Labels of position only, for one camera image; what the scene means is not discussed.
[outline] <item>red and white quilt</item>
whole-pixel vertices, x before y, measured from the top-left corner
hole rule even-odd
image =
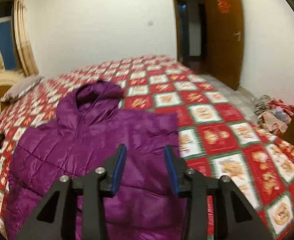
[[[166,56],[104,62],[41,82],[3,111],[0,133],[0,231],[9,193],[11,156],[25,130],[55,118],[59,100],[85,83],[105,79],[124,89],[120,108],[178,114],[181,156],[206,176],[230,176],[275,239],[294,223],[294,146],[248,123],[205,79]],[[208,236],[213,204],[208,198]]]

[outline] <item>metal screw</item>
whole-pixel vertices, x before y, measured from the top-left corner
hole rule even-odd
[[[195,169],[194,168],[189,168],[186,170],[186,173],[189,174],[189,175],[192,175],[195,173]]]
[[[69,180],[69,177],[67,175],[63,175],[63,176],[60,177],[61,182],[66,182],[68,180]]]
[[[105,172],[105,168],[104,167],[98,167],[95,169],[95,172],[98,174],[103,174]]]
[[[221,179],[223,182],[229,182],[231,180],[231,178],[229,176],[223,175],[221,176]]]

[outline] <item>blue gripper pad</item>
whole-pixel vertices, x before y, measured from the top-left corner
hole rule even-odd
[[[168,145],[165,147],[164,152],[165,152],[165,163],[166,163],[166,168],[169,175],[171,190],[175,195],[178,196],[179,194],[178,175],[174,168],[173,160],[171,157],[171,155],[173,155],[174,153],[171,146],[168,146]]]
[[[127,148],[124,144],[119,145],[119,148],[117,149],[117,153],[119,152],[120,154],[119,154],[119,157],[114,169],[114,173],[112,176],[112,187],[111,187],[112,195],[116,195],[117,191],[119,190],[121,178],[123,176],[123,172],[125,168]]]

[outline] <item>white wall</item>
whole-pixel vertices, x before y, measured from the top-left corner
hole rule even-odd
[[[199,17],[199,3],[204,0],[183,0],[187,2],[189,22],[189,55],[201,55],[201,22]]]
[[[257,97],[268,94],[294,104],[293,11],[285,0],[242,0],[242,5],[241,85]],[[36,63],[46,77],[120,57],[176,57],[173,0],[28,0],[27,9]]]
[[[173,0],[27,0],[26,6],[45,77],[122,57],[177,57]]]
[[[294,12],[285,0],[242,0],[241,86],[294,104]]]

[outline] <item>door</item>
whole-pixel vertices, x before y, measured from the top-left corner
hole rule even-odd
[[[238,89],[243,56],[241,0],[205,0],[209,73]]]
[[[180,61],[186,60],[189,56],[189,23],[187,2],[177,0],[179,15],[179,33],[180,33]]]

